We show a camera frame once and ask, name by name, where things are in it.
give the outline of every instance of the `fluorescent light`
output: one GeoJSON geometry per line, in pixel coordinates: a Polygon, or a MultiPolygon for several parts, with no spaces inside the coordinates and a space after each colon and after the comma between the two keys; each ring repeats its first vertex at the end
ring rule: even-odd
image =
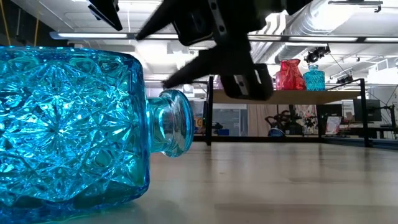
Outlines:
{"type": "Polygon", "coordinates": [[[152,39],[152,40],[171,40],[171,39],[175,39],[178,40],[178,35],[177,34],[152,34],[149,35],[146,39],[152,39]]]}
{"type": "MultiPolygon", "coordinates": [[[[73,2],[89,2],[88,0],[72,0],[73,2]]],[[[156,1],[156,0],[119,0],[119,4],[160,4],[162,1],[156,1]]]]}
{"type": "Polygon", "coordinates": [[[207,49],[209,49],[209,48],[205,47],[205,46],[192,46],[192,47],[189,47],[189,50],[207,50],[207,49]]]}
{"type": "Polygon", "coordinates": [[[187,97],[188,100],[196,100],[196,101],[206,101],[206,98],[199,97],[187,97]]]}
{"type": "Polygon", "coordinates": [[[248,35],[250,41],[279,41],[281,36],[271,36],[271,35],[248,35]]]}
{"type": "Polygon", "coordinates": [[[398,42],[398,37],[368,37],[365,42],[398,42]]]}
{"type": "Polygon", "coordinates": [[[293,43],[286,43],[286,46],[304,46],[304,47],[326,47],[328,44],[322,43],[300,43],[300,42],[293,42],[293,43]]]}
{"type": "MultiPolygon", "coordinates": [[[[357,55],[333,54],[333,56],[334,56],[334,58],[345,58],[345,59],[347,59],[347,58],[377,58],[377,57],[379,57],[378,55],[360,55],[360,54],[357,54],[357,55]]],[[[330,57],[330,59],[333,60],[331,55],[325,55],[325,57],[330,57]]]]}
{"type": "Polygon", "coordinates": [[[162,81],[158,81],[158,80],[145,80],[145,83],[162,83],[162,81]]]}
{"type": "Polygon", "coordinates": [[[126,39],[127,34],[89,34],[89,33],[58,33],[59,37],[66,38],[66,39],[126,39]]]}
{"type": "Polygon", "coordinates": [[[357,37],[289,37],[291,41],[356,42],[357,37]]]}

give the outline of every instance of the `cable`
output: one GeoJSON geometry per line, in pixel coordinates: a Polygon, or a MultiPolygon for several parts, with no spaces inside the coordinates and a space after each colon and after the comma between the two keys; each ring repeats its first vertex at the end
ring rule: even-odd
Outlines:
{"type": "MultiPolygon", "coordinates": [[[[333,56],[332,54],[330,54],[330,56],[331,56],[332,59],[336,62],[336,64],[341,68],[341,70],[342,70],[345,74],[349,75],[349,73],[347,73],[347,71],[346,71],[345,69],[343,69],[343,67],[337,62],[337,60],[334,58],[334,56],[333,56]]],[[[396,86],[395,90],[392,92],[392,95],[391,95],[390,98],[388,99],[387,103],[390,101],[390,99],[392,98],[392,96],[394,96],[394,93],[395,93],[395,91],[397,90],[397,87],[398,87],[398,86],[396,86]]],[[[388,106],[387,103],[383,102],[382,100],[380,100],[379,98],[377,98],[376,96],[374,96],[370,91],[368,91],[368,94],[371,95],[373,98],[379,100],[379,101],[380,101],[382,104],[384,104],[385,106],[388,106]]],[[[391,118],[391,114],[389,114],[388,111],[387,111],[387,115],[389,116],[389,120],[391,120],[391,119],[392,119],[392,118],[391,118]]],[[[382,120],[383,120],[383,122],[384,122],[385,124],[388,124],[388,123],[389,123],[389,122],[388,122],[388,119],[386,118],[386,116],[383,115],[382,113],[381,113],[381,118],[382,118],[382,120]]]]}
{"type": "Polygon", "coordinates": [[[398,87],[398,85],[396,85],[396,88],[395,88],[394,91],[392,92],[390,98],[388,98],[387,103],[389,103],[390,100],[391,100],[391,98],[392,98],[392,96],[394,96],[394,94],[395,94],[395,92],[396,92],[396,90],[397,90],[397,87],[398,87]]]}
{"type": "Polygon", "coordinates": [[[333,58],[333,60],[336,62],[336,64],[341,68],[341,70],[345,73],[345,74],[347,74],[347,75],[349,75],[348,73],[347,73],[347,71],[345,70],[345,69],[343,69],[343,67],[337,62],[337,60],[334,58],[334,56],[331,54],[331,53],[329,53],[329,55],[333,58]]]}
{"type": "Polygon", "coordinates": [[[0,0],[0,7],[1,7],[2,20],[3,20],[3,22],[4,22],[4,28],[5,28],[5,30],[6,30],[8,45],[11,45],[11,39],[10,39],[10,35],[9,35],[9,33],[8,33],[8,26],[7,26],[6,14],[4,13],[4,6],[3,6],[3,4],[2,4],[2,0],[0,0]]]}
{"type": "Polygon", "coordinates": [[[39,6],[37,6],[37,18],[36,18],[36,30],[35,30],[35,43],[34,46],[36,47],[37,45],[37,33],[39,31],[39,6]]]}

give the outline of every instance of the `red glass vase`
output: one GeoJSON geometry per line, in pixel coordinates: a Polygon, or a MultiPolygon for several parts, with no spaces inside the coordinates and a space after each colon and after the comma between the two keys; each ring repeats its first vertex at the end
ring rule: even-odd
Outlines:
{"type": "Polygon", "coordinates": [[[305,81],[299,70],[299,59],[283,60],[276,74],[277,90],[306,90],[305,81]]]}

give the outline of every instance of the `bottle lip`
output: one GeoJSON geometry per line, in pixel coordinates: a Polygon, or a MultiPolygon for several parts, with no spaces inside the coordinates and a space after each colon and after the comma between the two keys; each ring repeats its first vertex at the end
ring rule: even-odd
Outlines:
{"type": "Polygon", "coordinates": [[[297,66],[297,65],[299,65],[300,62],[301,62],[300,59],[295,58],[295,59],[282,60],[281,64],[288,65],[288,66],[297,66]]]}
{"type": "Polygon", "coordinates": [[[168,98],[172,101],[174,110],[179,110],[183,115],[181,119],[185,123],[185,135],[183,138],[176,139],[178,149],[165,151],[164,154],[169,157],[178,157],[186,153],[192,145],[193,135],[195,132],[195,123],[193,118],[193,110],[188,98],[179,90],[164,90],[159,97],[168,98]]]}
{"type": "Polygon", "coordinates": [[[311,70],[316,70],[318,69],[319,65],[309,65],[308,68],[311,70]]]}

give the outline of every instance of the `ceiling duct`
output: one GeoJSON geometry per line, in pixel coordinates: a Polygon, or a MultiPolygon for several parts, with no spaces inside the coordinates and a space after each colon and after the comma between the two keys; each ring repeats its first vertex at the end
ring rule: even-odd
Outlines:
{"type": "MultiPolygon", "coordinates": [[[[346,22],[355,12],[356,6],[339,6],[329,0],[314,0],[307,4],[287,22],[282,35],[328,35],[346,22]]],[[[292,59],[303,52],[307,46],[273,43],[259,62],[280,63],[292,59]]]]}
{"type": "MultiPolygon", "coordinates": [[[[283,30],[286,28],[286,17],[287,13],[272,13],[266,17],[267,25],[257,31],[254,34],[274,34],[274,35],[281,35],[283,30]]],[[[251,43],[252,48],[252,59],[254,62],[258,62],[262,57],[262,52],[265,52],[270,46],[272,42],[255,42],[251,43]]]]}

